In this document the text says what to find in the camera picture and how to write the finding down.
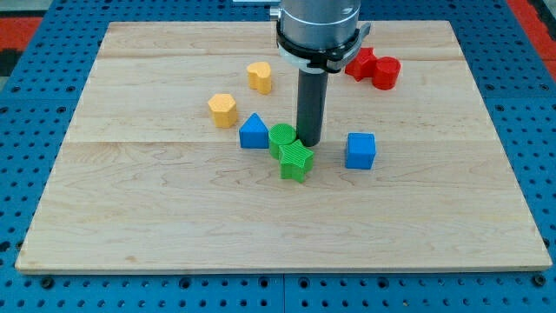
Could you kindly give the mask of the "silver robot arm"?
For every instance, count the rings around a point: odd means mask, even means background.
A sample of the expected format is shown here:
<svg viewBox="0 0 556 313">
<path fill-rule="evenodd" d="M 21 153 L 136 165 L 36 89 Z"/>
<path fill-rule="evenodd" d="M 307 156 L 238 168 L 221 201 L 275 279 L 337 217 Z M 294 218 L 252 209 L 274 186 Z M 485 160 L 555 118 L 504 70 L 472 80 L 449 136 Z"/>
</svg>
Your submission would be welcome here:
<svg viewBox="0 0 556 313">
<path fill-rule="evenodd" d="M 288 63 L 309 74 L 335 74 L 355 59 L 371 30 L 359 23 L 360 0 L 281 0 L 276 44 Z"/>
</svg>

